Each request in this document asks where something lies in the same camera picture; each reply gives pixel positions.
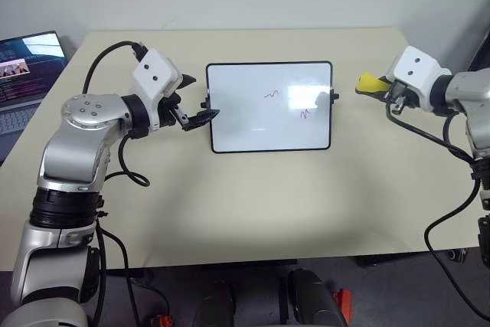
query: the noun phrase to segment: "small whiteboard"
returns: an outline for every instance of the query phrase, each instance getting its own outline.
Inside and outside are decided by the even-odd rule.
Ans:
[[[214,152],[327,149],[332,65],[328,61],[208,64]]]

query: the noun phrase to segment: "cable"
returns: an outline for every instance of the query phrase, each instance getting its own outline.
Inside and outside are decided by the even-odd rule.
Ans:
[[[122,258],[124,259],[124,272],[126,276],[126,284],[128,286],[129,300],[131,302],[132,314],[135,318],[136,325],[141,327],[141,322],[139,321],[138,308],[136,306],[135,295],[132,291],[131,278],[129,277],[129,261],[128,261],[128,252],[126,251],[126,247],[124,243],[114,234],[111,234],[109,231],[100,228],[102,234],[114,240],[119,248],[121,248]]]
[[[106,296],[106,278],[107,278],[107,263],[106,263],[106,246],[104,244],[104,238],[102,235],[102,228],[100,227],[99,219],[96,220],[95,232],[97,234],[97,242],[99,243],[100,250],[100,275],[99,275],[99,296],[97,298],[97,307],[93,314],[92,326],[97,327],[99,325],[100,316],[102,315],[102,308],[104,305],[104,297]]]
[[[432,245],[430,244],[429,241],[429,233],[430,231],[435,228],[437,225],[441,224],[442,222],[450,219],[451,217],[459,214],[463,210],[465,210],[475,199],[476,195],[478,194],[480,190],[480,179],[475,180],[475,185],[473,186],[473,190],[471,194],[467,197],[466,201],[464,201],[459,207],[457,207],[455,210],[449,212],[448,214],[445,214],[442,216],[440,219],[435,220],[432,224],[430,224],[427,229],[423,232],[423,239],[427,245],[427,248],[429,248],[429,252],[433,255],[433,257],[436,259],[437,263],[441,266],[443,269],[444,273],[446,274],[447,278],[451,282],[452,286],[456,290],[456,292],[461,296],[461,298],[464,300],[467,306],[480,318],[484,319],[485,321],[490,322],[490,316],[487,316],[483,312],[481,312],[476,306],[469,300],[469,298],[465,295],[465,293],[461,290],[459,287],[458,283],[454,280],[454,277],[450,273],[450,271],[447,269],[446,265],[441,261],[439,256],[434,252],[434,249],[432,248]]]
[[[411,132],[414,132],[414,133],[418,134],[419,136],[422,136],[423,138],[426,138],[426,139],[428,139],[428,140],[430,140],[430,141],[432,141],[434,143],[437,143],[438,145],[441,145],[443,147],[446,147],[449,150],[449,152],[451,152],[451,154],[453,154],[458,159],[461,159],[461,160],[469,163],[470,165],[475,162],[475,160],[473,159],[473,157],[471,157],[470,155],[468,155],[468,153],[466,153],[464,150],[460,149],[459,147],[453,146],[451,144],[450,139],[449,139],[449,126],[451,125],[452,119],[454,119],[454,117],[456,115],[458,115],[458,112],[454,112],[454,113],[452,113],[451,115],[449,115],[446,118],[446,121],[444,122],[444,126],[443,126],[443,140],[441,140],[441,139],[433,136],[432,134],[430,134],[428,132],[425,132],[425,131],[423,131],[423,130],[421,130],[419,128],[416,128],[415,126],[411,126],[410,124],[405,123],[405,122],[403,122],[403,121],[395,118],[391,114],[391,105],[389,103],[386,104],[386,115],[387,115],[387,118],[391,122],[397,124],[398,126],[401,126],[401,127],[405,128],[407,130],[410,130]],[[424,240],[424,242],[425,242],[425,244],[427,246],[427,249],[429,249],[429,252],[432,254],[432,256],[437,261],[437,263],[441,266],[441,268],[443,269],[445,275],[447,276],[447,278],[451,282],[452,286],[454,287],[454,289],[456,290],[456,292],[459,294],[459,296],[461,296],[461,298],[466,303],[466,305],[478,317],[484,319],[485,321],[489,321],[490,322],[490,316],[487,316],[486,314],[484,314],[483,312],[481,312],[478,308],[476,308],[476,306],[471,302],[471,300],[469,300],[469,298],[461,290],[461,288],[459,287],[458,283],[456,282],[456,280],[454,279],[454,277],[452,276],[452,274],[450,273],[450,271],[448,270],[448,268],[446,267],[446,265],[444,264],[444,262],[439,258],[439,256],[434,251],[434,249],[433,249],[433,247],[432,247],[432,245],[430,243],[430,240],[429,240],[430,231],[433,228],[435,228],[437,225],[441,224],[442,222],[444,222],[446,220],[449,220],[451,217],[456,216],[457,214],[463,212],[473,202],[473,200],[475,199],[476,195],[479,192],[480,184],[481,184],[481,180],[480,179],[476,179],[471,194],[467,197],[467,199],[459,207],[457,207],[456,209],[452,210],[448,214],[445,214],[444,216],[442,216],[441,218],[435,220],[432,224],[430,224],[426,228],[426,230],[423,232],[423,240]]]
[[[83,84],[82,93],[87,93],[87,91],[89,90],[90,80],[92,79],[93,72],[95,71],[97,65],[99,65],[100,61],[111,51],[114,51],[115,49],[123,46],[131,46],[133,47],[133,49],[141,47],[140,44],[133,41],[120,41],[114,45],[109,46],[106,50],[100,53],[92,62],[92,65],[90,66],[87,76],[85,77],[85,83]]]
[[[423,138],[428,139],[429,141],[437,143],[438,145],[441,145],[442,147],[446,147],[458,159],[461,159],[465,162],[468,162],[469,164],[473,163],[473,161],[474,161],[473,157],[468,155],[468,153],[466,153],[464,150],[460,149],[459,147],[456,147],[450,143],[444,142],[442,139],[437,138],[436,136],[433,136],[432,134],[430,134],[428,132],[425,132],[419,128],[416,128],[415,126],[411,126],[410,124],[402,122],[401,120],[395,118],[391,114],[391,104],[390,103],[386,104],[386,116],[391,122],[397,124],[398,126],[401,126],[402,128],[410,130],[411,132],[416,133],[419,136],[422,136]]]
[[[160,290],[158,290],[157,288],[155,287],[151,287],[151,286],[147,286],[147,285],[142,285],[140,283],[135,283],[134,281],[131,281],[131,283],[134,285],[134,286],[137,286],[137,287],[141,287],[142,289],[147,289],[147,290],[150,290],[150,291],[153,291],[154,293],[157,293],[160,295],[160,297],[163,299],[163,301],[165,302],[165,308],[166,308],[166,315],[169,316],[170,315],[170,303],[168,302],[168,299],[167,297],[165,296],[164,293],[162,293]]]
[[[128,167],[126,166],[126,163],[124,161],[124,147],[126,145],[126,142],[128,142],[128,139],[131,138],[129,134],[126,134],[122,139],[121,142],[119,143],[119,148],[117,150],[117,157],[119,159],[119,164],[121,165],[121,172],[113,172],[111,174],[108,174],[104,180],[109,180],[111,178],[114,178],[115,176],[119,175],[126,175],[128,178],[133,180],[137,185],[141,185],[142,187],[149,187],[150,186],[150,181],[144,176],[141,175],[137,172],[131,172]]]

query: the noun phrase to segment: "dark marker scribble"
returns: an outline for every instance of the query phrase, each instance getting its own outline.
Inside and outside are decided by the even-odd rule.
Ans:
[[[274,92],[271,93],[268,93],[267,95],[265,95],[264,97],[274,97],[276,94],[279,95],[279,91],[278,90],[274,90]]]
[[[309,110],[308,109],[305,109],[305,111],[302,111],[301,114],[300,114],[300,117],[303,118],[303,119],[306,119],[306,114],[310,114]]]

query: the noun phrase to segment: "laptop screen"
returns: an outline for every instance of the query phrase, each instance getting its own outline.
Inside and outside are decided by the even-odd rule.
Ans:
[[[66,65],[54,31],[0,41],[0,108],[41,100]]]

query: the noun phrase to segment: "table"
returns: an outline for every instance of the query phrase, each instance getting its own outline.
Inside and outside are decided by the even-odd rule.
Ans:
[[[471,191],[469,168],[446,150],[387,121],[384,106],[354,93],[363,71],[382,75],[407,45],[396,28],[291,31],[99,31],[89,34],[0,169],[0,270],[11,270],[36,189],[45,143],[60,107],[80,93],[102,49],[141,41],[198,83],[181,91],[194,114],[204,100],[205,66],[216,62],[330,60],[340,93],[326,151],[217,155],[209,129],[160,129],[126,147],[126,163],[149,188],[114,178],[103,189],[103,226],[119,235],[131,267],[351,256],[424,250],[423,230]],[[119,49],[94,74],[91,93],[128,93],[132,52]],[[440,133],[441,118],[402,118]],[[452,140],[467,146],[464,119]],[[113,160],[108,172],[118,169]],[[477,244],[479,201],[433,232],[435,248]],[[108,243],[108,266],[122,257]]]

